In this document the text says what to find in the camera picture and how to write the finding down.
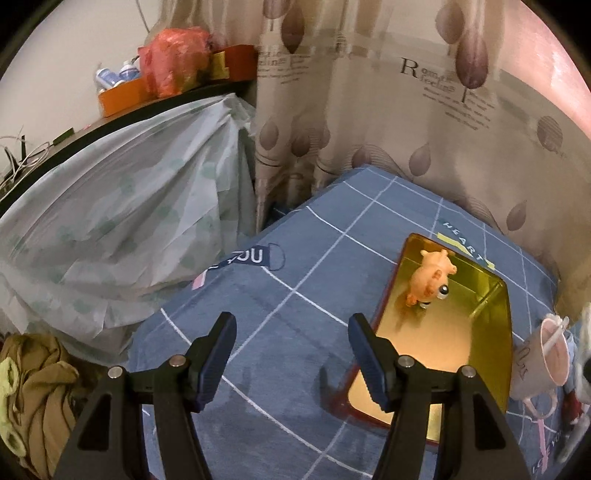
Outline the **orange deer toy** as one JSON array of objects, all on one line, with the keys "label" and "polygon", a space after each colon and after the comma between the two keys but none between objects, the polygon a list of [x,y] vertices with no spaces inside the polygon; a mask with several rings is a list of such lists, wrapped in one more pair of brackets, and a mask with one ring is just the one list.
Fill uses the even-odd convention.
[{"label": "orange deer toy", "polygon": [[427,309],[434,300],[448,297],[449,277],[456,275],[458,268],[446,249],[433,252],[422,250],[421,255],[422,263],[409,280],[406,305]]}]

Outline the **light blue towel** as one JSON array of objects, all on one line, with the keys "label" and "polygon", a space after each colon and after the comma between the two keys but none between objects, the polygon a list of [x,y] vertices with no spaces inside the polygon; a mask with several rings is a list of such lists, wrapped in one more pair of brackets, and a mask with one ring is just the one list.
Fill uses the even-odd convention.
[{"label": "light blue towel", "polygon": [[564,385],[566,394],[574,393],[583,404],[590,404],[590,381],[585,377],[585,365],[590,361],[590,318],[582,318],[575,333],[566,331],[570,371]]}]

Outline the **olive green clothes pile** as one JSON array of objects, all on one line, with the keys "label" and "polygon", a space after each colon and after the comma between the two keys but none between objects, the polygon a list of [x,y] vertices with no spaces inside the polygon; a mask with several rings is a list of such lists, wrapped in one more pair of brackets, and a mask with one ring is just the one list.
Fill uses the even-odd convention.
[{"label": "olive green clothes pile", "polygon": [[51,479],[75,428],[77,401],[88,396],[59,340],[8,336],[1,349],[1,442],[20,465]]}]

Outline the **pink ceramic mug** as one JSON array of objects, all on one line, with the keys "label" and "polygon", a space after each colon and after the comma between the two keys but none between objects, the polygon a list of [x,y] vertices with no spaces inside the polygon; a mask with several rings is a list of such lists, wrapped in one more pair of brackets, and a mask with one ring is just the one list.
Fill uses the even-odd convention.
[{"label": "pink ceramic mug", "polygon": [[[546,316],[529,337],[513,353],[510,398],[521,401],[531,415],[545,420],[553,415],[558,406],[557,388],[565,385],[570,371],[565,330],[547,356],[543,345],[564,318]],[[546,395],[550,407],[540,412],[533,400]]]}]

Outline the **red gold tin box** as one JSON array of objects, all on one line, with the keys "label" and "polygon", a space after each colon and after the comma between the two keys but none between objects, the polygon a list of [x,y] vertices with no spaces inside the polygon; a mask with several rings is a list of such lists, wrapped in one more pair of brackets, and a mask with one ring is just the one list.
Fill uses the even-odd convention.
[{"label": "red gold tin box", "polygon": [[473,366],[505,412],[513,352],[506,283],[470,257],[450,251],[458,272],[449,280],[448,297],[434,300],[426,309],[406,305],[408,282],[421,265],[421,252],[444,248],[418,233],[407,237],[370,326],[399,353],[428,368],[455,372],[465,364]]}]

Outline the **blue checked tablecloth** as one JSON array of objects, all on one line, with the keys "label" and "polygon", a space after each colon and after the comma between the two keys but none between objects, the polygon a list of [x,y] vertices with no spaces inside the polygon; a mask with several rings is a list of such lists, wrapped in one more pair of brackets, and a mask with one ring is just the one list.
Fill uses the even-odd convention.
[{"label": "blue checked tablecloth", "polygon": [[353,363],[346,324],[373,316],[412,233],[457,227],[508,286],[513,335],[553,307],[556,277],[459,206],[374,167],[356,169],[252,240],[266,264],[207,273],[141,324],[132,370],[159,366],[228,311],[238,337],[211,404],[195,419],[216,479],[368,479],[386,432],[332,413]]}]

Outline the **pale green plastic cover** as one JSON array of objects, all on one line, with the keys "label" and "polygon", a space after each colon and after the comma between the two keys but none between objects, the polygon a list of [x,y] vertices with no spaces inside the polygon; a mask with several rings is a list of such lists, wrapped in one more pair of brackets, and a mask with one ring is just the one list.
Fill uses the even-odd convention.
[{"label": "pale green plastic cover", "polygon": [[1,219],[1,330],[99,364],[256,231],[256,110],[228,94],[124,127],[52,169]]}]

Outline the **beige leaf print curtain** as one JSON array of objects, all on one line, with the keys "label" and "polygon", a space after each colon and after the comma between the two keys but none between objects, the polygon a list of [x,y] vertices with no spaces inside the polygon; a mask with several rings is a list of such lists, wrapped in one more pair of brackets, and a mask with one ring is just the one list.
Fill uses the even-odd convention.
[{"label": "beige leaf print curtain", "polygon": [[156,30],[252,44],[256,218],[373,165],[451,200],[590,300],[590,91],[524,1],[165,1]]}]

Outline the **orange storage box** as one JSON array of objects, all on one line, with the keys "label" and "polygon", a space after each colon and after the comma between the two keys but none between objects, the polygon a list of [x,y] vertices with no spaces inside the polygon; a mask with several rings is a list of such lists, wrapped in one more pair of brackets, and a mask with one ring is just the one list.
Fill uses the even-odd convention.
[{"label": "orange storage box", "polygon": [[143,79],[123,82],[98,94],[99,110],[103,118],[142,105],[152,99]]}]

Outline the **blue white bottle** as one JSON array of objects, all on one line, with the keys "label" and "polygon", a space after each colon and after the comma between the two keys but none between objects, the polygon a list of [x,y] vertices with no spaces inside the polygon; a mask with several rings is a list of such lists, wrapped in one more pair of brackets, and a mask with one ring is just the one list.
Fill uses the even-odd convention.
[{"label": "blue white bottle", "polygon": [[118,72],[118,76],[122,81],[128,82],[140,77],[140,70],[136,65],[137,60],[138,56],[135,56],[123,62]]},{"label": "blue white bottle", "polygon": [[99,68],[94,75],[95,82],[104,90],[110,90],[120,85],[123,80],[108,68]]}]

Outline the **red plastic bag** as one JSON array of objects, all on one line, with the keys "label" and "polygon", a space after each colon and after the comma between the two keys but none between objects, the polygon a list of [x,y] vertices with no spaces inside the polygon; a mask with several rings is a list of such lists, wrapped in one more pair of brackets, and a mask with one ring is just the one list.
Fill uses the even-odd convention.
[{"label": "red plastic bag", "polygon": [[148,94],[167,98],[191,90],[211,66],[211,34],[200,27],[166,28],[138,48]]}]

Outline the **red yellow box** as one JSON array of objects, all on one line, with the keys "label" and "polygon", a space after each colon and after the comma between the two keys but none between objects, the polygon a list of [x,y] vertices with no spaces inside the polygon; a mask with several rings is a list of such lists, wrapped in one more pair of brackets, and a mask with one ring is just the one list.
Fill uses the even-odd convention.
[{"label": "red yellow box", "polygon": [[257,51],[253,45],[232,45],[211,56],[212,81],[252,81],[256,76]]}]

